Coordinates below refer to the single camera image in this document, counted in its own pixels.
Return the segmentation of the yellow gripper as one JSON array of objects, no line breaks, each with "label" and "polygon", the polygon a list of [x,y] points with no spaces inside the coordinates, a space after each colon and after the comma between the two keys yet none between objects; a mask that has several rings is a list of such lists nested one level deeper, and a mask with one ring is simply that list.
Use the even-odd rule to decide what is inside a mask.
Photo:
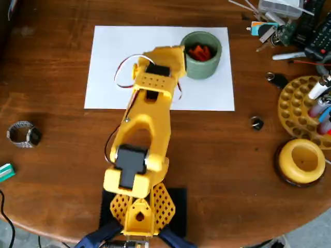
[{"label": "yellow gripper", "polygon": [[150,64],[170,68],[170,77],[182,78],[186,75],[186,53],[183,45],[156,47],[152,51],[144,52],[143,55],[153,61]]}]

